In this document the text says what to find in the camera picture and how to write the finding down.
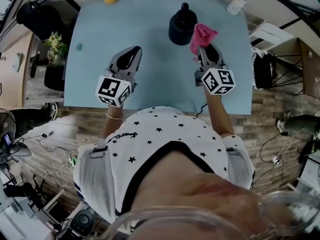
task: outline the forearm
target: forearm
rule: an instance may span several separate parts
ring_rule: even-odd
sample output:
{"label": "forearm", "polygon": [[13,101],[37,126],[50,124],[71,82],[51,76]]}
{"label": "forearm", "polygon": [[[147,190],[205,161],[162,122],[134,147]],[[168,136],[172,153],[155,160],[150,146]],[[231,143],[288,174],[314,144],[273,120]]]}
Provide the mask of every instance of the forearm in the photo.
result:
{"label": "forearm", "polygon": [[224,105],[219,95],[210,95],[204,87],[206,102],[208,104],[210,119],[213,130],[221,137],[226,137],[234,134],[229,115],[227,114]]}
{"label": "forearm", "polygon": [[[123,117],[123,107],[109,106],[107,113],[112,118],[122,118]],[[101,137],[108,137],[110,134],[114,133],[120,128],[122,120],[111,119],[108,116],[105,116],[103,128],[101,130]]]}

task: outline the pink cloth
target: pink cloth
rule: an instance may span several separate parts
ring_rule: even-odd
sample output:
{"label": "pink cloth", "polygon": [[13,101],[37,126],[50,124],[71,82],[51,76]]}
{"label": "pink cloth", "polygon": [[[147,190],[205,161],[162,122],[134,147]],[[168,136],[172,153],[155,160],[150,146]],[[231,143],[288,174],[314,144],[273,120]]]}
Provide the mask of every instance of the pink cloth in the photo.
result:
{"label": "pink cloth", "polygon": [[193,36],[190,42],[190,50],[198,55],[198,46],[207,47],[211,41],[218,35],[218,32],[212,30],[206,25],[196,24],[194,26]]}

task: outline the small potted plant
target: small potted plant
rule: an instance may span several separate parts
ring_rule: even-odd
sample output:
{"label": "small potted plant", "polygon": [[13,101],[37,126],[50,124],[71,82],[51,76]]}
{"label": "small potted plant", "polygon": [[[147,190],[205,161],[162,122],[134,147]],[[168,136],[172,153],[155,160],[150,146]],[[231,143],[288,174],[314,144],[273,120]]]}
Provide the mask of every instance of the small potted plant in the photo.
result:
{"label": "small potted plant", "polygon": [[52,32],[51,36],[44,41],[49,47],[47,58],[49,63],[56,66],[63,66],[66,61],[68,47],[62,42],[62,36],[58,32]]}

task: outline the black kettle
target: black kettle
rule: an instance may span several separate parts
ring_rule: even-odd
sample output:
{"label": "black kettle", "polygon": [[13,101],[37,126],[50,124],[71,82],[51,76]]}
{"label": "black kettle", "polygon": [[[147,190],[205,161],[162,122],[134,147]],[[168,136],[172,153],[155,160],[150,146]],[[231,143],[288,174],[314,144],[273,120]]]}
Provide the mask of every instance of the black kettle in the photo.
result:
{"label": "black kettle", "polygon": [[173,15],[170,20],[170,40],[178,46],[189,44],[197,23],[197,15],[192,10],[189,10],[189,4],[184,2],[181,10]]}

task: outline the star print shirt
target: star print shirt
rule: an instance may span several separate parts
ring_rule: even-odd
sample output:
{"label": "star print shirt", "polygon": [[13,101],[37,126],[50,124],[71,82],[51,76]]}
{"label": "star print shirt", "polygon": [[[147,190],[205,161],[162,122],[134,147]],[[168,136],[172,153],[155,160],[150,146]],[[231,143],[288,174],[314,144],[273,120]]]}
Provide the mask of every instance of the star print shirt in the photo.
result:
{"label": "star print shirt", "polygon": [[130,211],[145,175],[172,150],[243,188],[251,187],[255,174],[240,137],[222,139],[210,125],[171,107],[137,112],[108,136],[102,150],[93,152],[94,147],[79,148],[74,183],[81,198],[109,223]]}

